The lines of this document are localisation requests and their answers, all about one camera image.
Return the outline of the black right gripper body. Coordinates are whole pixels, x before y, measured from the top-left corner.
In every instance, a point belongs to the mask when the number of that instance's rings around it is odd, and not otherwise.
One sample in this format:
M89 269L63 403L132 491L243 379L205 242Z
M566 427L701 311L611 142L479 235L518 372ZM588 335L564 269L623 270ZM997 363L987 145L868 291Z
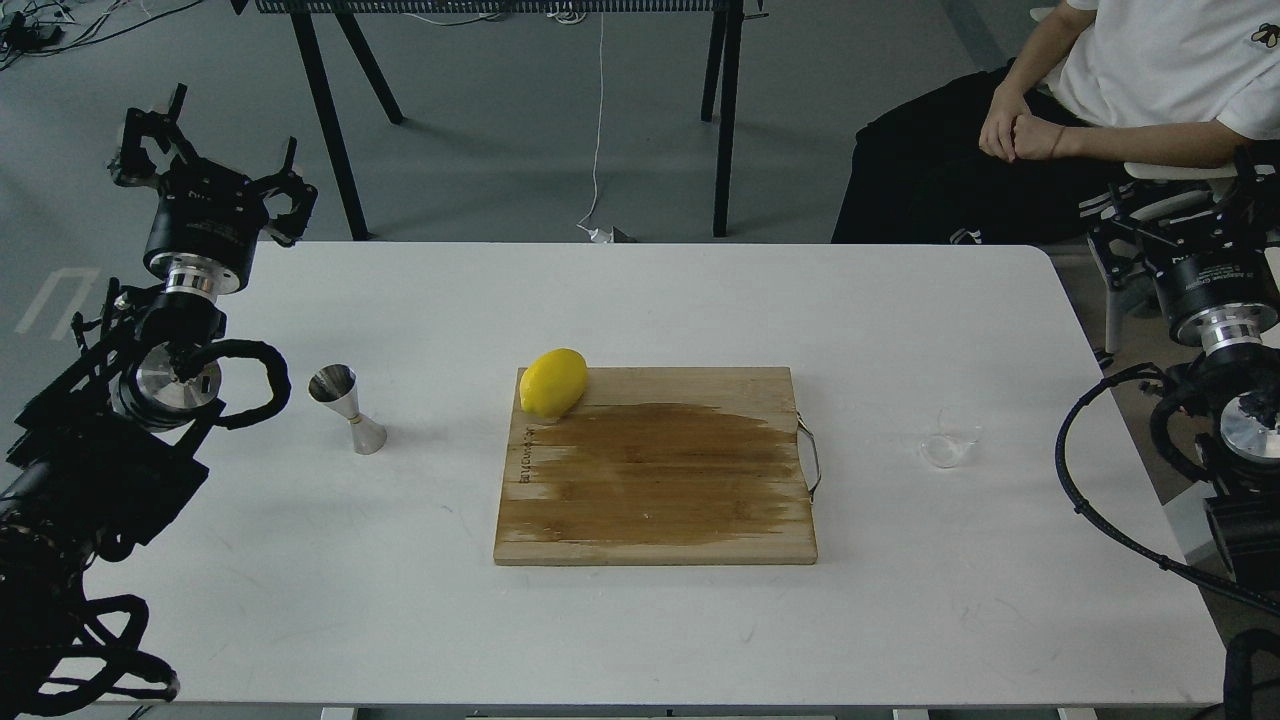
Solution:
M1178 232L1140 243L1169 338L1199 348L1260 343L1277 327L1277 282L1266 258L1276 233L1239 225Z

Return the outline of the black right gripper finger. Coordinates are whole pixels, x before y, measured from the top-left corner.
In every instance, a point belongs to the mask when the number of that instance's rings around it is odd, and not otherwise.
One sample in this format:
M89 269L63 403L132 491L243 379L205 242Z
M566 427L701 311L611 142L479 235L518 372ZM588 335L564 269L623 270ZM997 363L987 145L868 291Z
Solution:
M1252 143L1238 149L1234 167L1234 199L1245 227L1261 232L1266 241L1277 241L1279 143Z
M1108 293L1152 293L1137 225L1158 215L1153 196L1094 196L1088 200L1088 247Z

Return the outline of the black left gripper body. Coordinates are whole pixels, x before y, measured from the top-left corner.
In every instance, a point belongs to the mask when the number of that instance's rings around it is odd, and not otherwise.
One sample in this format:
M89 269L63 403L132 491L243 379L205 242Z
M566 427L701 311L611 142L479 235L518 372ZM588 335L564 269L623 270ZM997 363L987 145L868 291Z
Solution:
M251 179L210 160L174 160L157 178L159 205L143 265L165 279L177 263L201 258L220 266L219 295L244 290L260 231L268 224L264 196Z

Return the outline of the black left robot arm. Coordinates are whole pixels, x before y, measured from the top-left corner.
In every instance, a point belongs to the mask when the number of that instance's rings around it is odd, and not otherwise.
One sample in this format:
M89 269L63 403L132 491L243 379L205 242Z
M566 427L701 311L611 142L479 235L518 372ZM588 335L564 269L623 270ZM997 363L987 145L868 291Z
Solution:
M91 600L84 571L150 543L209 478L196 451L214 428L252 427L291 398L285 359L229 340L216 301L250 283L261 233L300 241L317 191L293 168L250 178L201 156L179 115L132 108L109 169L151 187L157 210L143 251L151 287L111 281L101 313L74 314L78 359L17 416L22 437L3 492L3 716L55 717L106 694L170 701L179 682L141 650L148 606Z

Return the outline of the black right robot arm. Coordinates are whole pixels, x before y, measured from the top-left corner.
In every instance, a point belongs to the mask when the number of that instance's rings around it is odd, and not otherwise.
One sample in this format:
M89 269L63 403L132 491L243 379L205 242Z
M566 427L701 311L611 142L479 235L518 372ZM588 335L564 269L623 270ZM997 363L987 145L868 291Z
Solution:
M1277 283L1266 251L1277 245L1277 143L1239 150L1220 168L1129 163L1132 192L1088 234L1108 290L1107 341L1117 340L1121 293L1151 281L1170 340L1197 348L1169 369L1151 363L1105 377L1068 413L1055 468L1073 509L1093 527L1166 571L1238 603L1277 612ZM1157 553L1106 520L1068 470L1068 433L1106 389L1137 380L1156 395L1155 450L1178 473L1212 489L1206 520L1228 575Z

